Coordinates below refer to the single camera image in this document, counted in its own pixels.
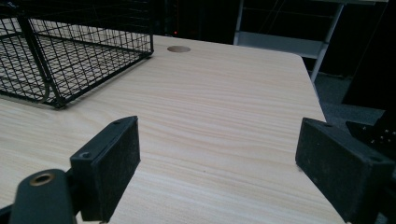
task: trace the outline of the dark background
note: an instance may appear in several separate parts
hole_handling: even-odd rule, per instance
[[[156,35],[233,43],[239,0],[154,2]],[[336,8],[336,3],[312,0],[245,0],[241,30],[323,40]],[[381,109],[393,105],[395,13],[391,1],[344,7],[319,72],[353,77],[345,104]],[[304,58],[308,71],[314,62]]]

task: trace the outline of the small round hole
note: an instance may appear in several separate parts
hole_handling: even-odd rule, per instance
[[[30,180],[30,185],[38,187],[49,183],[55,175],[51,173],[45,173],[42,175],[37,175]]]
[[[79,154],[79,156],[82,157],[82,158],[86,158],[87,159],[87,158],[89,158],[91,156],[91,153],[83,152],[83,153]]]

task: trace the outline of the wire basket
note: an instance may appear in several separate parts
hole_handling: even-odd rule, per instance
[[[148,1],[0,0],[0,94],[62,107],[153,52]]]

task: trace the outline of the wooden table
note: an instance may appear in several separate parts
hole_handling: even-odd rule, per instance
[[[155,36],[151,59],[64,110],[0,99],[0,206],[107,124],[139,117],[141,163],[111,223],[343,223],[295,164],[324,120],[301,57]],[[180,45],[191,51],[174,53]]]

